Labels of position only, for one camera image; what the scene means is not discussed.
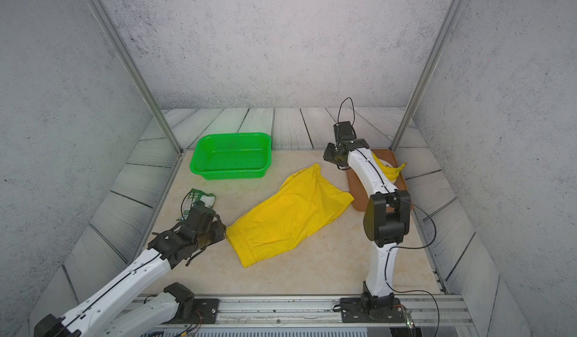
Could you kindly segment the yellow shorts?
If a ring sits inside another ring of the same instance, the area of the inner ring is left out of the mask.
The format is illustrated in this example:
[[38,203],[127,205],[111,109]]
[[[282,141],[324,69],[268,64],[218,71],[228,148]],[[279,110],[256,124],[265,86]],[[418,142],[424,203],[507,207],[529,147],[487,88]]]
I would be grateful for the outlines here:
[[330,183],[319,164],[289,176],[272,197],[227,228],[243,267],[291,251],[340,217],[354,197]]

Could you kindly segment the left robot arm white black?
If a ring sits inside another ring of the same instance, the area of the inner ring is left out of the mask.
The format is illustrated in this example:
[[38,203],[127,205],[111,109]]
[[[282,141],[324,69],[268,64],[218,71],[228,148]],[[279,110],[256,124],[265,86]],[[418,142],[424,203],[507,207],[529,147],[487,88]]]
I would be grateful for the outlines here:
[[139,308],[126,308],[153,282],[181,262],[191,263],[207,247],[225,238],[220,216],[201,201],[189,209],[188,217],[174,227],[155,233],[141,254],[103,288],[60,317],[48,314],[37,322],[35,336],[140,336],[170,320],[192,327],[204,316],[187,287],[174,282]]

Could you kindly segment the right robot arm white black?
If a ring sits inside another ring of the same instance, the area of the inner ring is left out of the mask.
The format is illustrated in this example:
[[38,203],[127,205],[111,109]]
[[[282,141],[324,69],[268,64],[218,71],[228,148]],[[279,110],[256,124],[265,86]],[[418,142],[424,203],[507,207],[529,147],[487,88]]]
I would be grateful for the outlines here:
[[361,295],[363,312],[391,309],[395,299],[392,288],[395,260],[410,231],[410,195],[385,176],[363,140],[329,143],[323,159],[340,169],[353,170],[368,195],[363,227],[373,248]]

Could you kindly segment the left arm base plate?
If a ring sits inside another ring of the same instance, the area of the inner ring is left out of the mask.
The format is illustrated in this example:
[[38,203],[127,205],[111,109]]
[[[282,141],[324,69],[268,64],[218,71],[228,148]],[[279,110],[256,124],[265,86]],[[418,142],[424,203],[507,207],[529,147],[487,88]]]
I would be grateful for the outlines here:
[[212,325],[216,323],[220,300],[216,298],[195,298],[177,305],[174,317],[163,322],[168,324]]

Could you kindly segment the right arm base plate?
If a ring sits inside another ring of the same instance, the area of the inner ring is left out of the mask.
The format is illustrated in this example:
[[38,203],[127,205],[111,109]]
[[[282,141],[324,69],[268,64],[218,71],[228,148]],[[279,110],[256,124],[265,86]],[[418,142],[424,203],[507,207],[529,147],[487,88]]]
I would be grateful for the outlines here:
[[340,299],[333,311],[340,313],[343,323],[405,323],[405,314],[401,307],[394,307],[393,302],[373,307],[368,299],[344,297]]

